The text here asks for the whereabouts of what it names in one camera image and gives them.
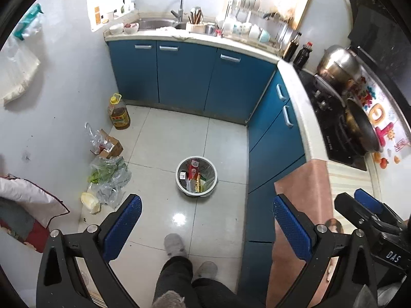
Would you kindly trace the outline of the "person legs black trousers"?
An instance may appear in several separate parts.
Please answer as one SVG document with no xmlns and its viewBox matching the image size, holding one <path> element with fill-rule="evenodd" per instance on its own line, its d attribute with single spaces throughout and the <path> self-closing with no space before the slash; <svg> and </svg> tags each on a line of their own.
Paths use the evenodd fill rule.
<svg viewBox="0 0 411 308">
<path fill-rule="evenodd" d="M 223 283 L 210 278 L 194 279 L 192 262 L 172 257 L 158 277 L 153 307 L 255 307 Z"/>
</svg>

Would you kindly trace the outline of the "steel sink basin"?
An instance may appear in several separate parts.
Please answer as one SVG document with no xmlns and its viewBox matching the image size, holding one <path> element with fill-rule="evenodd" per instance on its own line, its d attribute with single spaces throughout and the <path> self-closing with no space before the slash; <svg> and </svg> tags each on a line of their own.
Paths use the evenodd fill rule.
<svg viewBox="0 0 411 308">
<path fill-rule="evenodd" d="M 184 22 L 178 22 L 177 20 L 165 19 L 165 18 L 156 18 L 156 17 L 147 17 L 137 20 L 139 24 L 139 29 L 144 30 L 155 30 L 158 28 L 172 27 L 176 29 L 186 29 L 186 24 Z"/>
</svg>

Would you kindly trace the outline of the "white round trash bin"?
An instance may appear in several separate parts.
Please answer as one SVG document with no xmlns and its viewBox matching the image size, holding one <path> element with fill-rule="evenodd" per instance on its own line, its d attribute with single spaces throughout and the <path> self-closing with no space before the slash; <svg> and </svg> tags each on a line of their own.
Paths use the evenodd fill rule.
<svg viewBox="0 0 411 308">
<path fill-rule="evenodd" d="M 178 190 L 188 197 L 209 197 L 218 184 L 217 169 L 205 157 L 187 157 L 177 165 L 175 182 Z"/>
</svg>

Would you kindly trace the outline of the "black range hood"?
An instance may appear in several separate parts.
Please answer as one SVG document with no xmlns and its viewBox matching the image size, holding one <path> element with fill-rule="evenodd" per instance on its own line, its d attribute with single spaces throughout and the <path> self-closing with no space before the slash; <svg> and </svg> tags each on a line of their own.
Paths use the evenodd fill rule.
<svg viewBox="0 0 411 308">
<path fill-rule="evenodd" d="M 353 28 L 348 36 L 367 61 L 391 79 L 410 107 L 410 41 L 379 0 L 348 0 Z"/>
</svg>

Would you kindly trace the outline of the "pink towel on counter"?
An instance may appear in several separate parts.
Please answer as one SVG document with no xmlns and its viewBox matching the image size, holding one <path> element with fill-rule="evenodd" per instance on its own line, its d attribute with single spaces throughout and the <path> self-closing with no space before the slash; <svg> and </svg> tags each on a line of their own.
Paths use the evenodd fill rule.
<svg viewBox="0 0 411 308">
<path fill-rule="evenodd" d="M 274 183 L 272 204 L 276 239 L 266 306 L 276 307 L 315 256 L 315 227 L 332 218 L 327 162 L 313 159 Z"/>
</svg>

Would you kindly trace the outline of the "white hanging plastic bag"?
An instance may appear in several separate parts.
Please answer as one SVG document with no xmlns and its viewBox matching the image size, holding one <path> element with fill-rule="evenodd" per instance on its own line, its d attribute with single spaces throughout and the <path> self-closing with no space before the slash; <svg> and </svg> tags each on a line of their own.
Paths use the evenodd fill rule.
<svg viewBox="0 0 411 308">
<path fill-rule="evenodd" d="M 39 66 L 40 60 L 21 40 L 6 40 L 1 49 L 1 107 L 28 90 Z"/>
</svg>

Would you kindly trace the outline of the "white cabbage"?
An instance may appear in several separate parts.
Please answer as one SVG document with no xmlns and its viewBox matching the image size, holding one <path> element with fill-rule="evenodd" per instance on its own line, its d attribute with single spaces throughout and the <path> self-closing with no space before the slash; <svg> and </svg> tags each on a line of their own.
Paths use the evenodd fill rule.
<svg viewBox="0 0 411 308">
<path fill-rule="evenodd" d="M 93 195 L 92 193 L 89 192 L 83 192 L 81 194 L 81 203 L 83 206 L 91 213 L 91 214 L 97 214 L 101 210 L 101 204 L 99 199 Z"/>
</svg>

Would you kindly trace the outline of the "green white tissue pack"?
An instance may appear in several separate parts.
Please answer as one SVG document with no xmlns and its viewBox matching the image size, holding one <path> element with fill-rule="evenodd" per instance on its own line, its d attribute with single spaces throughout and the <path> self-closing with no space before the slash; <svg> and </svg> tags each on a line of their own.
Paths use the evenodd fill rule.
<svg viewBox="0 0 411 308">
<path fill-rule="evenodd" d="M 25 40 L 35 35 L 42 28 L 43 11 L 39 3 L 33 4 L 23 18 L 18 22 L 13 31 L 15 38 Z"/>
</svg>

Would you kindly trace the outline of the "yellow cooking oil jug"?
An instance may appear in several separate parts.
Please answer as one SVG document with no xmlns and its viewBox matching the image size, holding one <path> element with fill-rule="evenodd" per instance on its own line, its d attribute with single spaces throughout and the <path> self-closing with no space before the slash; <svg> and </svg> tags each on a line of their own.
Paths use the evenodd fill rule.
<svg viewBox="0 0 411 308">
<path fill-rule="evenodd" d="M 131 120 L 121 94 L 114 93 L 110 97 L 108 114 L 117 130 L 127 129 L 130 126 Z"/>
</svg>

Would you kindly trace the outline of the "black frying pan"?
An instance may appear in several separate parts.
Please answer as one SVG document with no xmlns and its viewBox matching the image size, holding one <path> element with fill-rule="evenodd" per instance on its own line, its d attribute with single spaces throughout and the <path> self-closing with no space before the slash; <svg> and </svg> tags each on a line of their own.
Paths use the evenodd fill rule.
<svg viewBox="0 0 411 308">
<path fill-rule="evenodd" d="M 376 129 L 366 113 L 352 98 L 345 101 L 345 125 L 367 152 L 379 152 L 382 148 Z"/>
</svg>

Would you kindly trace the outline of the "white bowl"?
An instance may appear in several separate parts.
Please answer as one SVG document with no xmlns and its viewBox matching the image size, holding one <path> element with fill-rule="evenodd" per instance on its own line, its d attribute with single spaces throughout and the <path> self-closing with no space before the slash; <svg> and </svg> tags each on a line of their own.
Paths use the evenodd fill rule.
<svg viewBox="0 0 411 308">
<path fill-rule="evenodd" d="M 119 35 L 124 32 L 124 23 L 114 24 L 110 26 L 109 32 L 111 35 Z"/>
</svg>

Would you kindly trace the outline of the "left grey slipper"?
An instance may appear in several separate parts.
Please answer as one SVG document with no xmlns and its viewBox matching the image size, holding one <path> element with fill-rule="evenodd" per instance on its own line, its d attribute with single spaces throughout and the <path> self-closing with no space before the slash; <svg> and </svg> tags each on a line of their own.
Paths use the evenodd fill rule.
<svg viewBox="0 0 411 308">
<path fill-rule="evenodd" d="M 185 244 L 180 235 L 172 233 L 168 234 L 164 238 L 164 249 L 169 258 L 173 257 L 188 257 L 187 250 L 185 249 Z"/>
</svg>

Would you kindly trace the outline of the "blue kitchen cabinet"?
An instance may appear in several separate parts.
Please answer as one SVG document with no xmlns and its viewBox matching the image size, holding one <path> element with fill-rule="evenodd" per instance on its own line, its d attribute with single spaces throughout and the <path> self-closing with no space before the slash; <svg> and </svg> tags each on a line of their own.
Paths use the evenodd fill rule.
<svg viewBox="0 0 411 308">
<path fill-rule="evenodd" d="M 159 271 L 164 237 L 180 234 L 195 264 L 207 259 L 226 286 L 265 305 L 275 240 L 274 182 L 306 161 L 285 79 L 275 63 L 208 45 L 165 40 L 108 42 L 119 93 L 138 111 L 124 143 L 126 189 L 143 202 L 129 261 L 142 252 Z M 177 165 L 210 160 L 218 184 L 209 197 L 178 190 Z"/>
</svg>

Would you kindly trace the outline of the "bowl with red food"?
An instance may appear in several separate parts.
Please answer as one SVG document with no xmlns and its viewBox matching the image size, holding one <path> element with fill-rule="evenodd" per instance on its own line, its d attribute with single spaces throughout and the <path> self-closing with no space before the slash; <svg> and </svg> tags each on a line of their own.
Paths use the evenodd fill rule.
<svg viewBox="0 0 411 308">
<path fill-rule="evenodd" d="M 139 23 L 124 24 L 124 33 L 127 35 L 135 34 L 139 31 Z"/>
</svg>

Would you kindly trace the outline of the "grey slipper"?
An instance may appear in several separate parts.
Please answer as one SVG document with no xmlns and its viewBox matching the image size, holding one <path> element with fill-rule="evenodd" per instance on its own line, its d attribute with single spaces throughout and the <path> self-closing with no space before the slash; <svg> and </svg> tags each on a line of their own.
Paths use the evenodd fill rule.
<svg viewBox="0 0 411 308">
<path fill-rule="evenodd" d="M 180 235 L 172 233 L 168 234 L 164 238 L 164 249 L 169 258 L 173 257 L 188 257 L 187 250 L 185 249 L 185 244 Z"/>
<path fill-rule="evenodd" d="M 204 262 L 199 266 L 199 268 L 195 272 L 192 281 L 199 279 L 214 280 L 217 276 L 217 272 L 218 267 L 214 262 Z"/>
</svg>

